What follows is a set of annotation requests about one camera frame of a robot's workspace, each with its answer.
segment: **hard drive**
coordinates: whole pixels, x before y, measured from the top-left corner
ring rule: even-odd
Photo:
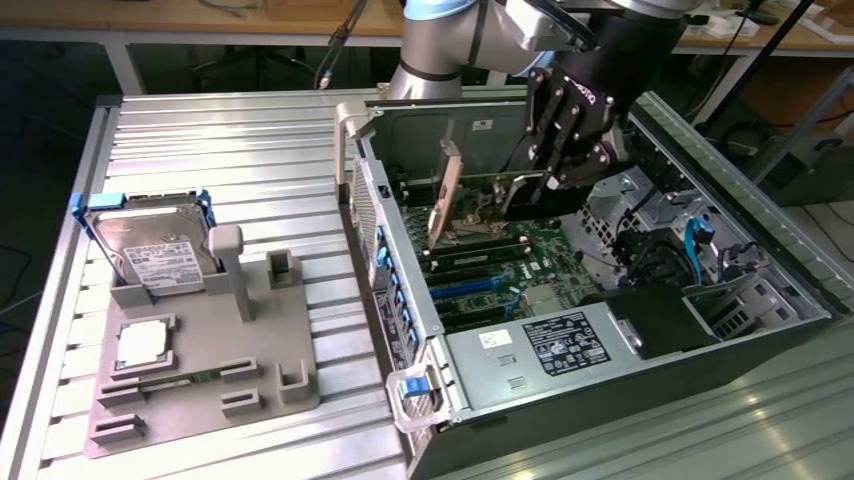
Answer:
[[[221,271],[208,252],[215,225],[209,198],[200,193],[132,196],[98,193],[72,214],[97,242],[118,284],[144,285],[152,295],[204,288],[202,275]]]

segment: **blue cable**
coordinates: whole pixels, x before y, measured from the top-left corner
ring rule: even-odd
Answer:
[[[688,260],[694,266],[694,278],[696,279],[698,285],[703,284],[703,270],[699,265],[699,259],[696,258],[696,252],[694,251],[694,235],[699,233],[700,230],[710,234],[715,233],[715,228],[711,226],[711,223],[708,223],[706,218],[691,217],[684,225],[684,251],[688,254]]]

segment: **motherboard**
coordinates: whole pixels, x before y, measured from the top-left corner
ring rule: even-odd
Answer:
[[[429,213],[429,206],[401,207],[448,333],[557,312],[597,290],[557,218],[489,222],[457,212],[428,250]]]

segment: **green circuit board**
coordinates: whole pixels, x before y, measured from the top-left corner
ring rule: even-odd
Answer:
[[[431,207],[401,207],[407,232],[416,252],[427,248],[427,219]],[[455,220],[436,244],[436,249],[479,244],[493,240],[527,238],[525,252],[512,260],[455,270],[479,272],[476,279],[433,283],[443,274],[431,272],[421,263],[424,279],[433,288],[465,285],[484,278],[500,278],[493,290],[452,296],[435,301],[448,333],[553,313],[573,307],[581,298],[597,290],[584,267],[573,256],[572,246],[556,227],[556,219],[517,222],[473,223]]]

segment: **warning label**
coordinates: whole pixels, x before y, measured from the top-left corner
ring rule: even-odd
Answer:
[[[124,254],[148,289],[201,282],[201,270],[189,242],[128,247]]]
[[[552,377],[611,360],[581,312],[528,323],[524,333]]]

